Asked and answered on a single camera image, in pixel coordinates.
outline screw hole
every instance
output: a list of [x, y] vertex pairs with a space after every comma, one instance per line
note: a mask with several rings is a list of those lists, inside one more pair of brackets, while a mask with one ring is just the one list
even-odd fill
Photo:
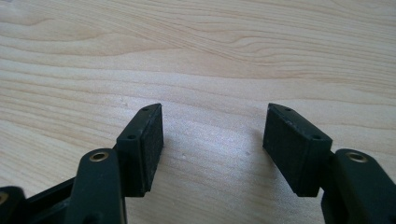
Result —
[[350, 160], [356, 161], [356, 162], [367, 162], [367, 158], [362, 156], [359, 153], [356, 152], [347, 152], [346, 155], [349, 157]]
[[107, 157], [107, 152], [97, 152], [90, 156], [90, 161], [104, 161], [105, 159], [107, 159]]
[[0, 192], [0, 205], [2, 203], [5, 203], [7, 199], [8, 199], [8, 194], [3, 191]]
[[321, 137], [319, 135], [316, 135], [316, 134], [312, 135], [312, 138], [315, 139], [315, 140], [320, 140], [321, 139]]

